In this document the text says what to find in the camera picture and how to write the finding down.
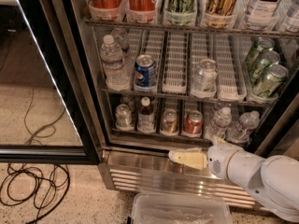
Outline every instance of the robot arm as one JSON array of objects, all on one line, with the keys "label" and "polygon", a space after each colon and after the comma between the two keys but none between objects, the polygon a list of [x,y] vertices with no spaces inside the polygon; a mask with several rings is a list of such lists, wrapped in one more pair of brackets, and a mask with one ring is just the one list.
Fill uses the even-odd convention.
[{"label": "robot arm", "polygon": [[213,175],[236,183],[277,216],[299,222],[299,161],[264,159],[228,143],[210,147],[207,156]]}]

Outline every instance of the floor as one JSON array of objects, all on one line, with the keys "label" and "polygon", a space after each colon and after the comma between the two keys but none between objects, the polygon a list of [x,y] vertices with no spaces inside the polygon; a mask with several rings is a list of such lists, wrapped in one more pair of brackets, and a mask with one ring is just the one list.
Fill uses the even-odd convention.
[{"label": "floor", "polygon": [[[70,118],[62,113],[64,106],[52,86],[32,37],[19,20],[9,22],[9,25],[15,25],[18,29],[10,34],[0,34],[0,145],[25,145],[30,142],[31,145],[80,146]],[[61,115],[53,126],[30,140],[29,137],[39,127],[52,123]],[[10,167],[21,172],[18,175],[11,174],[10,179],[6,179],[7,163],[0,163],[1,202],[15,204],[26,199],[37,182],[40,187],[36,196],[37,206],[48,204],[56,191],[53,203],[39,213],[41,217],[64,195],[67,185],[64,184],[66,175],[62,169],[58,168],[53,177],[53,165],[27,164],[21,169],[20,164],[11,164]],[[66,196],[53,212],[38,223],[127,223],[132,212],[134,193],[107,190],[96,166],[69,165],[68,173],[69,190]],[[286,223],[270,213],[231,210],[233,223]],[[37,213],[34,198],[16,206],[0,203],[0,223],[29,223],[36,218]]]}]

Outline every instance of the pepsi can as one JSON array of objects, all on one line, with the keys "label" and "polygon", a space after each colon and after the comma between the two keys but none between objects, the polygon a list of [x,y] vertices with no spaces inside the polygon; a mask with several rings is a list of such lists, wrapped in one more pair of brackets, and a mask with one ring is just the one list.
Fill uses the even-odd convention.
[{"label": "pepsi can", "polygon": [[148,54],[138,56],[135,62],[135,84],[139,87],[153,87],[156,80],[156,62]]}]

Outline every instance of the bottle cap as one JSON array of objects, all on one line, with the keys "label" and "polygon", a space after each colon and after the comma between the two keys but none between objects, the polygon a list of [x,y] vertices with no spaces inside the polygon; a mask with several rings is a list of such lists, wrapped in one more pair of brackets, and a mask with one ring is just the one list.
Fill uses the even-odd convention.
[{"label": "bottle cap", "polygon": [[223,107],[223,108],[222,108],[222,113],[223,113],[224,115],[229,115],[229,114],[231,114],[231,108],[228,107],[228,106]]},{"label": "bottle cap", "polygon": [[141,104],[143,106],[149,106],[150,105],[150,98],[149,97],[143,97],[141,100]]},{"label": "bottle cap", "polygon": [[112,35],[105,35],[103,41],[105,44],[112,44],[114,42],[114,38]]},{"label": "bottle cap", "polygon": [[260,117],[260,114],[259,114],[258,111],[251,111],[251,112],[250,112],[250,117],[251,117],[252,119],[258,119],[258,118]]}]

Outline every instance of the refrigerator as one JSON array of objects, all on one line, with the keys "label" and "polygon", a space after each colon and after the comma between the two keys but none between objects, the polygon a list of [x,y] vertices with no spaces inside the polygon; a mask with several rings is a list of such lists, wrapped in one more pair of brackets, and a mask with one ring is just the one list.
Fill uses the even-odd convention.
[{"label": "refrigerator", "polygon": [[[120,11],[124,16],[121,15],[119,21],[95,20],[88,11],[91,11],[91,1],[17,0],[82,146],[7,144],[0,146],[0,161],[97,165],[107,189],[211,195],[222,197],[231,206],[264,210],[242,188],[218,179],[208,168],[196,170],[173,163],[168,153],[194,147],[206,153],[212,146],[205,138],[206,127],[213,105],[222,102],[231,107],[233,120],[252,110],[261,115],[261,123],[251,134],[245,150],[262,157],[284,154],[298,159],[299,34],[276,29],[245,30],[236,25],[227,29],[202,26],[205,0],[195,0],[197,13],[193,24],[183,26],[165,20],[166,0],[157,0],[154,22],[150,23],[130,21],[131,15],[125,12],[126,4]],[[285,11],[290,2],[284,1],[281,4],[286,4],[285,7],[279,9]],[[235,22],[242,18],[242,1],[239,3]],[[131,57],[126,62],[132,72],[128,73],[130,87],[126,91],[108,87],[101,65],[99,50],[103,37],[115,27],[124,27],[129,34]],[[243,65],[257,37],[275,40],[276,51],[289,70],[277,97],[268,103],[252,100]],[[150,54],[157,65],[157,86],[151,92],[134,86],[135,60],[144,53]],[[215,93],[199,98],[192,89],[193,65],[206,58],[215,60],[221,70]],[[117,127],[115,110],[124,94],[133,95],[137,106],[140,97],[153,98],[155,126],[152,132],[138,130],[136,114],[132,129]],[[178,132],[174,135],[161,130],[163,112],[169,107],[178,112]],[[185,135],[184,120],[193,109],[203,114],[203,130],[200,135]]]}]

